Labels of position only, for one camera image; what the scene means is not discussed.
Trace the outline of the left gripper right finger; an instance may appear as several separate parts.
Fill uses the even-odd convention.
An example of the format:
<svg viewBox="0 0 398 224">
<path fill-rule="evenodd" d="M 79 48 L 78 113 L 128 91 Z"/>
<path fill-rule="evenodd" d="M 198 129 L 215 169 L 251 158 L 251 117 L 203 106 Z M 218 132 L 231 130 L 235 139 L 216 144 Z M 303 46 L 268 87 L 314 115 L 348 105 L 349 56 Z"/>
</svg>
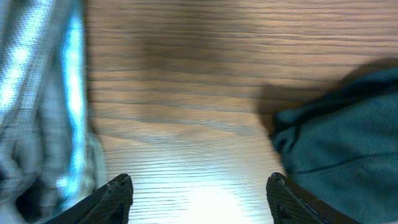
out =
<svg viewBox="0 0 398 224">
<path fill-rule="evenodd" d="M 275 224 L 359 224 L 278 172 L 268 178 L 266 192 Z"/>
</svg>

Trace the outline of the folded grey shorts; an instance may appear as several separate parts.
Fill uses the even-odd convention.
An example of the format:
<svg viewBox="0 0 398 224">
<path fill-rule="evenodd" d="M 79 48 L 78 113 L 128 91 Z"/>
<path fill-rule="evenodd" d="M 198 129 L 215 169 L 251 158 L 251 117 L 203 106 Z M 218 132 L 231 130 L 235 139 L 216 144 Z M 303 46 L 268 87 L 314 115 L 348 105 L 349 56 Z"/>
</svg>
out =
<svg viewBox="0 0 398 224">
<path fill-rule="evenodd" d="M 85 3 L 2 1 L 1 222 L 45 222 L 105 182 L 88 121 Z"/>
</svg>

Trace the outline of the black pants red waistband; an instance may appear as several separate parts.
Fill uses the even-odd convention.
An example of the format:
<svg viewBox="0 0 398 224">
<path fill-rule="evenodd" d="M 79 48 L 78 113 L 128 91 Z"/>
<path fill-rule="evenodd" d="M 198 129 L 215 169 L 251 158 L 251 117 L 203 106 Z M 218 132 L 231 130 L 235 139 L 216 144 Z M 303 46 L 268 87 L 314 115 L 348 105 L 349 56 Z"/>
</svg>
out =
<svg viewBox="0 0 398 224">
<path fill-rule="evenodd" d="M 273 118 L 301 188 L 361 223 L 397 220 L 397 69 L 370 73 Z"/>
</svg>

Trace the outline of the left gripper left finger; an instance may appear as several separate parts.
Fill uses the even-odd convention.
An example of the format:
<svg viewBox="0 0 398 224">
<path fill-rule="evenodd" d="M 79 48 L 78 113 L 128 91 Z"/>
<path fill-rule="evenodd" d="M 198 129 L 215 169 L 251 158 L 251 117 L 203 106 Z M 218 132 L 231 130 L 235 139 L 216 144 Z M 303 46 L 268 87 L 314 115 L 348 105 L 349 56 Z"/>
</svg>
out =
<svg viewBox="0 0 398 224">
<path fill-rule="evenodd" d="M 131 177 L 120 174 L 45 224 L 127 224 L 132 196 Z"/>
</svg>

